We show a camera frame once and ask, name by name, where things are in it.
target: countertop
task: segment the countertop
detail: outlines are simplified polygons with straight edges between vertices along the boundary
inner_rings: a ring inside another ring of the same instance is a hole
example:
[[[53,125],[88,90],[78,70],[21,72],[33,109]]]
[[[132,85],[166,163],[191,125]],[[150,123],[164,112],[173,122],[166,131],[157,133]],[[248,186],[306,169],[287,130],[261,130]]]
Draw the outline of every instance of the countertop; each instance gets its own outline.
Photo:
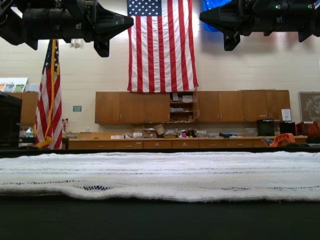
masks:
[[[69,142],[121,142],[121,141],[198,141],[198,140],[260,140],[262,136],[243,136],[243,137],[196,137],[196,138],[125,138],[125,139],[110,139],[110,138],[70,138]],[[275,136],[267,136],[266,138],[274,139]],[[295,136],[295,139],[307,139],[307,136]]]

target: hanging flag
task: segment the hanging flag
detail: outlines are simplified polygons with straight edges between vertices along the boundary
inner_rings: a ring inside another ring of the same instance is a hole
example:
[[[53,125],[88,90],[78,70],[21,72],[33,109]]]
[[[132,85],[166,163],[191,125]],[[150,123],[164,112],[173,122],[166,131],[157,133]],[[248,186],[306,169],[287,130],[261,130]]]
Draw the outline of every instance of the hanging flag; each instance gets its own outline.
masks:
[[[128,91],[164,93],[198,86],[192,0],[127,0]]]
[[[220,7],[222,5],[231,3],[232,0],[202,0],[203,3],[203,11],[208,11],[210,9],[214,9],[217,7]],[[213,26],[210,26],[208,24],[204,24],[204,30],[208,32],[219,32],[218,29],[214,28]]]
[[[35,116],[35,134],[40,148],[62,148],[62,101],[58,40],[50,40],[42,69]]]

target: orange object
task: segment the orange object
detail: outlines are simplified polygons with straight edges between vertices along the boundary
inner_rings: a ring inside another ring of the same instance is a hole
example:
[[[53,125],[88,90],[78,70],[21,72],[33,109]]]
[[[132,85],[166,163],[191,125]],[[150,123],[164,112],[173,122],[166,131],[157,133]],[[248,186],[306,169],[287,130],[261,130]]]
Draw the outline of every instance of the orange object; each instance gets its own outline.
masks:
[[[265,137],[261,138],[261,140],[271,148],[282,147],[282,141],[284,140],[287,140],[290,144],[296,143],[295,136],[292,133],[284,133],[276,136],[273,142],[271,139]]]

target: bulletin board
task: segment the bulletin board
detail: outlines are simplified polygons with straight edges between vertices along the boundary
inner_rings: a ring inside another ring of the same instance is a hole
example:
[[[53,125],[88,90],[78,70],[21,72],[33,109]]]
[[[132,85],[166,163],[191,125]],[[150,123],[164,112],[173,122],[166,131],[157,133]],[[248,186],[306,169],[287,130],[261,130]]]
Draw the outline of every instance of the bulletin board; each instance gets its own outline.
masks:
[[[299,92],[299,102],[301,120],[320,123],[320,92]]]

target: white paper sign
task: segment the white paper sign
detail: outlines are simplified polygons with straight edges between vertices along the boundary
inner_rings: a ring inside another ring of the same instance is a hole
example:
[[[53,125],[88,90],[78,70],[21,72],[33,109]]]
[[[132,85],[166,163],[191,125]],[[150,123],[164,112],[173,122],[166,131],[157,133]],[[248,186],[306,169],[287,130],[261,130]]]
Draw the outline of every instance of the white paper sign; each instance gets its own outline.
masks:
[[[291,121],[291,109],[281,109],[282,121]]]

